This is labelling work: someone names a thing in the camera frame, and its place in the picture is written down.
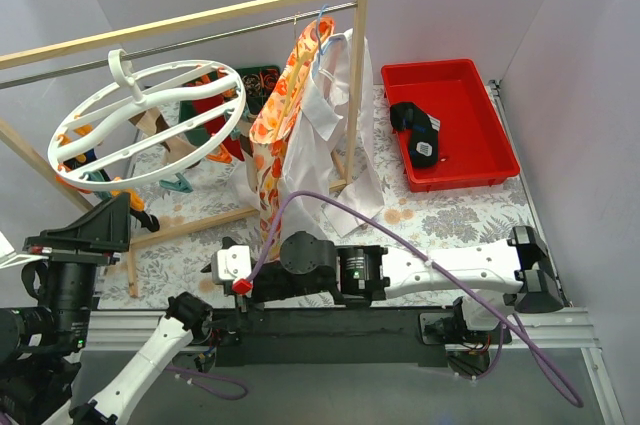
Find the teal clothes clip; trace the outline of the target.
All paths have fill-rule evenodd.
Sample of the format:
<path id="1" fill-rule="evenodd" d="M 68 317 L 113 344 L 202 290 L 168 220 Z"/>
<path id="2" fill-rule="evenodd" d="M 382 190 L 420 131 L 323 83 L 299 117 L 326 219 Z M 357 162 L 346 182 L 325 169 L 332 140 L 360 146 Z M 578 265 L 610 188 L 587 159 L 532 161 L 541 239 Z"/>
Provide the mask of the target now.
<path id="1" fill-rule="evenodd" d="M 175 191 L 178 193 L 192 193 L 193 187 L 191 183 L 181 174 L 176 173 L 172 180 L 161 179 L 159 185 L 166 190 Z"/>

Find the black sock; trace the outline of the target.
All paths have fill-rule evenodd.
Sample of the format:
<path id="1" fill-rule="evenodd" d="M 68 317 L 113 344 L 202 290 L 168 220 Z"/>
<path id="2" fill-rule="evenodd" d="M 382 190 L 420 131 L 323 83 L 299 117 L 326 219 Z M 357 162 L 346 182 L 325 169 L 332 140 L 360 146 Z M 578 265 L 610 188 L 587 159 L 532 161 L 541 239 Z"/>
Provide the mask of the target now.
<path id="1" fill-rule="evenodd" d="M 390 122 L 395 132 L 409 132 L 406 149 L 413 169 L 425 169 L 437 164 L 439 119 L 413 102 L 398 102 L 390 107 Z"/>
<path id="2" fill-rule="evenodd" d="M 70 158 L 69 160 L 64 161 L 61 165 L 58 166 L 58 170 L 59 171 L 66 171 L 69 172 L 71 170 L 75 170 L 80 168 L 83 165 L 87 165 L 89 163 L 92 163 L 94 161 L 97 160 L 97 157 L 95 155 L 95 152 L 93 149 L 90 149 L 87 152 L 84 152 L 83 154 L 80 154 L 74 158 Z M 93 172 L 89 172 L 87 174 L 87 179 L 89 181 L 94 181 L 94 182 L 110 182 L 111 178 L 108 175 L 108 173 L 104 170 L 104 169 L 99 169 L 97 171 L 93 171 Z M 75 189 L 76 191 L 79 191 L 80 193 L 83 194 L 94 194 L 96 195 L 99 199 L 101 200 L 105 200 L 105 199 L 110 199 L 113 196 L 110 194 L 110 192 L 112 190 L 109 191 L 90 191 L 90 190 L 86 190 L 86 189 L 80 189 L 75 187 L 74 185 L 69 184 L 68 182 L 66 182 L 64 179 L 62 179 L 61 177 L 57 177 L 57 180 L 70 187 Z M 146 209 L 144 211 L 135 211 L 129 208 L 129 213 L 132 217 L 134 217 L 139 223 L 140 225 L 148 230 L 149 232 L 157 232 L 160 230 L 160 223 L 158 218 L 153 215 L 153 214 L 149 214 Z"/>

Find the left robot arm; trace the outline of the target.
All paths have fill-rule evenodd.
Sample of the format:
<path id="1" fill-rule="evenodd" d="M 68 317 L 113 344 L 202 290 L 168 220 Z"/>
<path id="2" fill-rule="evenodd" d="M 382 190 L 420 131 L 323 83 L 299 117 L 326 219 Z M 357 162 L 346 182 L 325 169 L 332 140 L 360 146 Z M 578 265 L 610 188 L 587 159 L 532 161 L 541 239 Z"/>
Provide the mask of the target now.
<path id="1" fill-rule="evenodd" d="M 26 238 L 21 252 L 1 241 L 1 267 L 20 268 L 24 289 L 37 302 L 1 310 L 2 423 L 125 424 L 172 359 L 211 337 L 211 307 L 188 292 L 171 297 L 151 337 L 121 372 L 72 406 L 97 272 L 129 249 L 130 201 L 126 192 L 105 199 L 66 227 Z"/>

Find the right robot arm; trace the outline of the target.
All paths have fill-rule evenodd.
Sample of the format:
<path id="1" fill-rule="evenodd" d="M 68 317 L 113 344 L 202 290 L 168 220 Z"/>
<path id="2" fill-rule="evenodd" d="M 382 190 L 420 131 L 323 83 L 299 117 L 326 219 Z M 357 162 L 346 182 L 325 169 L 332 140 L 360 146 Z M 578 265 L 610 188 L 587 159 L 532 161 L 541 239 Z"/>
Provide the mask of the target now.
<path id="1" fill-rule="evenodd" d="M 240 278 L 231 287 L 254 303 L 326 292 L 347 307 L 462 288 L 483 300 L 455 299 L 452 318 L 435 327 L 447 342 L 479 340 L 498 327 L 500 315 L 552 313 L 564 306 L 546 244 L 530 226 L 515 226 L 507 238 L 476 247 L 432 250 L 424 259 L 402 248 L 336 245 L 297 232 L 256 278 Z"/>

